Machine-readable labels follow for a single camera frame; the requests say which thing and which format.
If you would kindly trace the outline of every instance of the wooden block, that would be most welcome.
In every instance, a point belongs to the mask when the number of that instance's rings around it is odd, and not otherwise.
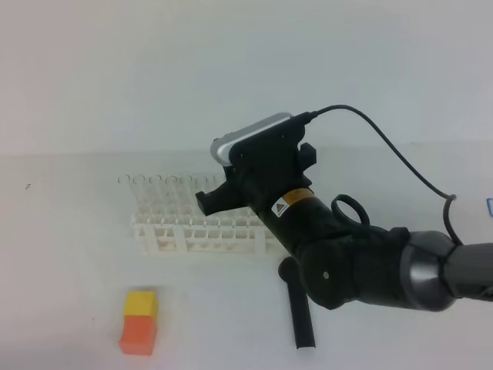
[[[127,355],[150,356],[156,340],[156,322],[151,316],[126,316],[123,334],[119,340],[122,352]]]
[[[129,291],[123,316],[150,316],[157,319],[159,303],[153,291]]]

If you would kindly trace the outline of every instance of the white backdrop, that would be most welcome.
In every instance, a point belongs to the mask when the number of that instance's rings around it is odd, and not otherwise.
[[[196,150],[333,103],[398,143],[493,139],[491,12],[487,0],[3,0],[0,154]],[[322,120],[315,143],[379,143],[348,113]]]

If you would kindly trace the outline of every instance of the test tube rack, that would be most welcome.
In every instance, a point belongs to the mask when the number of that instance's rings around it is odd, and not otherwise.
[[[203,215],[195,193],[214,190],[224,180],[211,173],[119,177],[136,200],[131,226],[142,254],[286,255],[249,207]]]

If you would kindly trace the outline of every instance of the warning label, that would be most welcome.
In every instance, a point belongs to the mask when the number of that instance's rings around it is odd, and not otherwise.
[[[288,208],[289,205],[286,201],[283,198],[279,198],[271,209],[276,216],[280,217],[280,215],[283,214]]]
[[[281,215],[286,212],[290,206],[302,199],[311,197],[315,197],[315,194],[313,194],[310,189],[295,189],[285,193],[276,201],[276,203],[274,203],[271,209],[276,216],[281,217]]]

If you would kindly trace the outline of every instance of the black cable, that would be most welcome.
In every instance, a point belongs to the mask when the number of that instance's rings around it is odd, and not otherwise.
[[[350,112],[356,113],[359,117],[364,119],[376,132],[377,134],[382,138],[382,140],[391,148],[391,150],[394,152],[396,156],[399,157],[399,159],[406,165],[406,167],[419,179],[421,180],[424,185],[426,185],[428,188],[433,190],[437,195],[440,197],[446,199],[445,205],[444,205],[444,211],[443,211],[443,219],[444,219],[444,225],[445,229],[447,229],[448,234],[450,235],[450,238],[456,245],[463,245],[461,239],[457,236],[457,234],[454,231],[454,228],[452,227],[452,224],[450,222],[450,217],[449,217],[449,211],[450,211],[450,206],[452,201],[454,201],[457,197],[454,194],[446,194],[443,191],[439,190],[437,187],[435,187],[432,183],[430,183],[428,180],[426,180],[423,175],[421,175],[418,170],[416,170],[412,164],[409,163],[408,160],[397,150],[395,145],[385,136],[385,134],[381,131],[381,129],[378,128],[378,126],[373,122],[370,117],[368,117],[366,114],[361,112],[360,110],[353,108],[352,106],[346,106],[344,104],[337,104],[334,106],[328,106],[327,108],[323,108],[321,110],[318,110],[316,112],[312,112],[314,115],[313,118],[318,117],[321,114],[330,112],[331,110],[338,110],[338,109],[344,109],[344,110],[349,110]]]

